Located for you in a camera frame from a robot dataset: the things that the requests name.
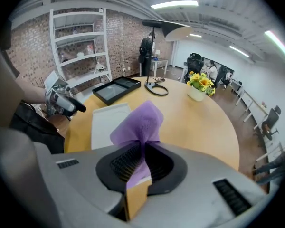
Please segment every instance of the white shelf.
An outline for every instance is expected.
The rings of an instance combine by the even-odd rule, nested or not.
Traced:
[[[76,58],[73,58],[71,60],[68,60],[64,63],[60,63],[59,64],[59,67],[63,67],[65,65],[68,65],[68,64],[71,64],[71,63],[74,63],[74,62],[77,62],[77,61],[80,61],[80,60],[84,60],[84,59],[87,59],[87,58],[91,58],[91,57],[97,57],[97,56],[105,56],[105,52],[100,52],[100,53],[94,53],[94,54],[90,54],[90,55],[85,55],[83,57],[76,57]]]
[[[79,76],[76,76],[74,78],[71,78],[67,81],[67,83],[69,84],[69,86],[71,88],[75,87],[75,86],[78,86],[86,81],[89,81],[91,79],[94,79],[94,78],[97,78],[97,77],[100,77],[100,76],[103,76],[103,75],[106,75],[106,74],[109,74],[109,71],[104,71],[104,72],[101,72],[101,73],[95,73],[94,74],[94,71],[90,71],[86,74],[82,74],[82,75],[79,75]]]
[[[110,81],[112,80],[112,73],[110,69],[110,60],[109,60],[109,53],[108,53],[108,44],[107,44],[107,34],[106,34],[106,8],[102,8],[102,11],[103,12],[71,12],[71,13],[61,13],[61,14],[54,15],[54,10],[53,9],[50,10],[49,35],[50,35],[51,47],[52,47],[54,62],[56,64],[57,71],[62,78],[66,78],[64,68],[63,68],[64,66],[69,65],[74,62],[78,62],[83,59],[87,59],[87,58],[105,56],[107,71],[104,71],[101,73],[95,73],[95,74],[94,74],[94,71],[90,71],[86,74],[71,78],[70,80],[67,81],[71,88],[77,85],[80,85],[86,81],[89,81],[91,79],[98,78],[104,75]],[[75,27],[75,26],[92,26],[94,22],[96,22],[98,19],[101,19],[103,22],[103,31],[77,33],[73,35],[55,38],[56,37],[55,31],[57,29],[63,29],[63,28],[69,28],[69,27]],[[83,57],[76,57],[64,63],[60,62],[57,48],[68,46],[74,43],[93,41],[98,36],[103,36],[103,39],[104,39],[104,50],[102,50],[103,52],[85,55]]]
[[[71,12],[53,15],[55,29],[92,25],[96,19],[102,17],[103,13],[99,12]]]
[[[91,41],[100,35],[104,35],[104,33],[103,32],[78,33],[78,34],[56,38],[54,39],[54,42],[56,43],[57,48],[60,48],[73,43]]]

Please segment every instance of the bouquet of flowers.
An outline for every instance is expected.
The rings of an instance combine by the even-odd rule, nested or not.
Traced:
[[[194,74],[192,71],[189,74],[191,77],[190,80],[187,81],[187,85],[194,87],[201,92],[205,92],[208,96],[212,96],[215,93],[215,88],[212,88],[213,82],[207,78],[206,74]]]

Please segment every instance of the black cable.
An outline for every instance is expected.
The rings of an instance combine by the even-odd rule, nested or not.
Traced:
[[[164,79],[164,78],[158,78],[158,77],[155,77],[155,78],[149,77],[149,78],[154,79],[155,83],[158,83],[158,84],[166,81],[166,79]]]

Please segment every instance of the flower vase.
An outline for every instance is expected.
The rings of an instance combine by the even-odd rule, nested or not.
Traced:
[[[192,86],[189,87],[187,94],[195,101],[202,101],[206,95],[205,92],[201,92]]]

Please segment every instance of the brick wall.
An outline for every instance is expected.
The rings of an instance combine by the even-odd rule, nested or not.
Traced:
[[[58,11],[93,11],[94,9],[66,9]],[[142,20],[136,17],[107,10],[106,15],[107,26],[107,44],[109,51],[110,68],[112,77],[122,76],[123,66],[126,68],[126,76],[137,74],[139,72],[139,64],[137,58],[139,55],[140,42],[151,32],[151,28],[145,27]],[[77,32],[92,31],[91,27],[77,27]],[[94,31],[102,31],[102,19],[94,23]],[[62,29],[56,31],[56,37],[69,35],[73,33],[73,28]],[[163,33],[160,29],[155,30],[156,40],[155,47],[161,51],[160,58],[170,59],[172,54],[171,42],[164,40]],[[103,37],[99,36],[95,40],[97,52],[104,51]],[[86,50],[86,46],[90,42],[76,43],[58,49],[58,54],[65,52],[71,57],[76,57],[77,53]],[[15,68],[20,72],[21,77],[28,82],[36,84],[39,78],[45,79],[53,70],[56,69],[53,59],[53,53],[50,46],[49,38],[49,14],[45,14],[27,21],[12,31],[11,48],[8,55]],[[106,66],[105,56],[98,57],[99,63]],[[94,70],[96,59],[89,58],[72,63],[63,67],[66,79]],[[100,83],[100,79],[96,78],[85,82],[73,88],[76,94],[88,87]]]

